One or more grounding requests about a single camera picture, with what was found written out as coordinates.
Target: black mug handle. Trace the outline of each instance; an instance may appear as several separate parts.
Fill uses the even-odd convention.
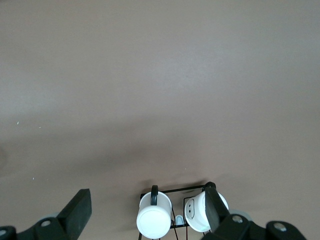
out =
[[[158,185],[153,185],[151,188],[151,206],[157,205]]]

